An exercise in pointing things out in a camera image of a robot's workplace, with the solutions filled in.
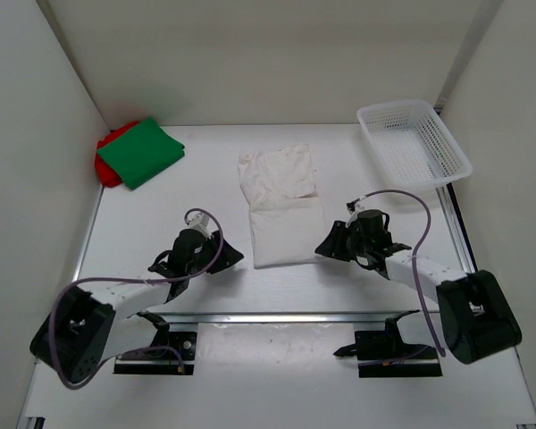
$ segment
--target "green cloth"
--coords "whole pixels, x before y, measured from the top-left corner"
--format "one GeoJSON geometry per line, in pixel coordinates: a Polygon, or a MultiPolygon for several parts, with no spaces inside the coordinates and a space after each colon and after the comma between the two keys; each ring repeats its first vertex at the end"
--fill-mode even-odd
{"type": "Polygon", "coordinates": [[[97,153],[128,188],[135,189],[179,161],[185,155],[184,148],[149,118],[98,149],[97,153]]]}

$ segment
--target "red cloth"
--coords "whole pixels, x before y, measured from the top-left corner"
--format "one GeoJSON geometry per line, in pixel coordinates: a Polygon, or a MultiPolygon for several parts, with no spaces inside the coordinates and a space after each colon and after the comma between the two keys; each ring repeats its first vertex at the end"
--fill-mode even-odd
{"type": "MultiPolygon", "coordinates": [[[[137,125],[139,121],[134,121],[131,123],[128,123],[127,125],[122,126],[118,130],[112,131],[111,134],[109,134],[105,139],[99,140],[97,142],[97,149],[100,149],[103,146],[108,145],[118,137],[125,134],[126,131],[133,128],[135,125],[137,125]]],[[[96,159],[94,161],[94,166],[96,167],[97,175],[99,176],[99,180],[101,181],[101,184],[106,186],[107,188],[113,188],[117,185],[121,184],[121,177],[117,175],[117,173],[111,168],[109,165],[105,163],[103,159],[101,159],[101,156],[97,153],[96,150],[96,159]]]]}

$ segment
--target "white wall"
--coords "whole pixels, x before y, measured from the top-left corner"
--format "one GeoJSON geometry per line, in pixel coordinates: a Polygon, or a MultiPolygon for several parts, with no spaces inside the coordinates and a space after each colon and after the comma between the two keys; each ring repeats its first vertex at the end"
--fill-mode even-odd
{"type": "Polygon", "coordinates": [[[29,342],[71,277],[106,127],[32,0],[0,0],[0,429],[29,385],[29,342]]]}
{"type": "Polygon", "coordinates": [[[435,103],[481,0],[49,0],[111,127],[356,122],[435,103]]]}
{"type": "Polygon", "coordinates": [[[443,118],[474,164],[459,203],[480,268],[497,275],[522,326],[536,404],[536,0],[505,1],[443,118]]]}

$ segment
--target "white cloth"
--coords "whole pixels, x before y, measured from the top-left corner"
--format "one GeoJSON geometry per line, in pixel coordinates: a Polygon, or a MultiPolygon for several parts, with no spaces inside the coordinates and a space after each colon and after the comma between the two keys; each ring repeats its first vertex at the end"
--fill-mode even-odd
{"type": "Polygon", "coordinates": [[[239,176],[250,205],[254,266],[313,262],[325,222],[309,146],[240,156],[239,176]]]}

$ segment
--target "white plastic basket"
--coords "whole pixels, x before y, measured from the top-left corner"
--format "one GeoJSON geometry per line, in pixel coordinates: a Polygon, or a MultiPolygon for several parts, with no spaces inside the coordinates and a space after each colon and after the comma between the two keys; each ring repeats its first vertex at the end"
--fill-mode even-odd
{"type": "Polygon", "coordinates": [[[357,119],[388,187],[435,189],[473,172],[465,153],[426,101],[362,107],[357,119]]]}

